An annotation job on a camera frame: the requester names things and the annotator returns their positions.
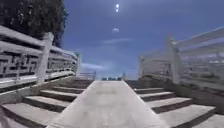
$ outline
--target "stone pavement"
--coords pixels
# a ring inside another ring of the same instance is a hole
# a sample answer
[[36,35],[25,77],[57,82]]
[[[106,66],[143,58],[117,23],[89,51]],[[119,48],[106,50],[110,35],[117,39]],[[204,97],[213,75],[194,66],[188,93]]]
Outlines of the stone pavement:
[[95,81],[47,128],[168,128],[123,81]]

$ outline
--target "stone staircase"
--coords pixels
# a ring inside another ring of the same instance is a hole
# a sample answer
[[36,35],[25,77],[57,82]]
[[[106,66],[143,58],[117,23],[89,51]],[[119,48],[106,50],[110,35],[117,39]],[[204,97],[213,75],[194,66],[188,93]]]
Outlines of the stone staircase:
[[7,120],[9,128],[44,128],[90,83],[90,81],[74,80],[64,82],[41,90],[39,95],[23,97],[19,103],[3,104],[1,107],[6,117],[2,120]]
[[172,128],[224,128],[224,115],[215,114],[215,107],[195,105],[163,88],[133,89]]

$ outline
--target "blue sky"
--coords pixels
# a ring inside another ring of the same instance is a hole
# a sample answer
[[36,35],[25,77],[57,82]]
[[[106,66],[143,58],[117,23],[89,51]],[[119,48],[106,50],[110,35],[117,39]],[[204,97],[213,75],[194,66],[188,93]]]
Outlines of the blue sky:
[[224,0],[65,0],[63,48],[83,56],[98,77],[137,74],[139,55],[222,27]]

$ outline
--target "stair step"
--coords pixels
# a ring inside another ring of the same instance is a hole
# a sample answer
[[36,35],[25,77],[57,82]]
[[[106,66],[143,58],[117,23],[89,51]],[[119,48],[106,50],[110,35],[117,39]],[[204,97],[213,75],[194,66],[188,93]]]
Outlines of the stair step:
[[191,128],[215,112],[215,107],[190,105],[173,111],[159,114],[172,128]]
[[[20,123],[17,123],[16,121],[14,121],[13,119],[10,119],[8,117],[5,117],[6,118],[6,121],[7,121],[7,126],[9,128],[28,128]],[[0,124],[0,128],[7,128],[7,126],[3,126]]]
[[67,93],[67,92],[59,92],[54,90],[41,90],[40,95],[44,97],[50,97],[62,101],[70,101],[72,102],[78,94]]
[[8,117],[30,128],[44,128],[59,114],[25,103],[6,104],[2,107]]
[[90,84],[82,84],[82,83],[61,83],[59,86],[61,87],[69,87],[69,88],[79,88],[86,89]]
[[70,88],[70,87],[53,87],[52,90],[60,92],[76,93],[76,94],[80,94],[84,91],[84,89]]
[[175,97],[173,92],[160,92],[160,93],[150,93],[150,94],[140,94],[139,95],[144,101],[155,101],[163,100]]
[[213,115],[193,128],[224,128],[224,115]]
[[182,108],[191,105],[192,103],[193,100],[191,98],[180,98],[180,97],[147,102],[149,107],[152,108],[156,113],[162,113]]
[[163,88],[134,89],[137,94],[165,92]]
[[23,98],[23,102],[35,107],[40,107],[55,112],[62,112],[70,104],[70,102],[65,102],[42,96],[25,97]]
[[0,93],[18,90],[18,89],[21,89],[21,88],[28,87],[32,84],[35,84],[35,83],[19,84],[19,85],[8,85],[8,84],[4,85],[3,84],[3,85],[0,86]]

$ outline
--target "tree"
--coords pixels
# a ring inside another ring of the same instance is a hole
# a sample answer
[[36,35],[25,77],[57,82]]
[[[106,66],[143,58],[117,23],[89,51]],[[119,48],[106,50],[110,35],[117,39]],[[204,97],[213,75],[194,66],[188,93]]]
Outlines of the tree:
[[117,78],[117,81],[121,81],[121,80],[122,80],[122,78],[121,78],[121,77],[118,77],[118,78]]
[[111,81],[111,80],[112,80],[112,78],[111,78],[111,77],[109,77],[109,78],[108,78],[108,80],[109,80],[109,81]]
[[63,0],[3,0],[0,4],[1,25],[38,39],[52,32],[53,45],[58,47],[67,16]]
[[107,81],[107,78],[102,78],[103,81]]

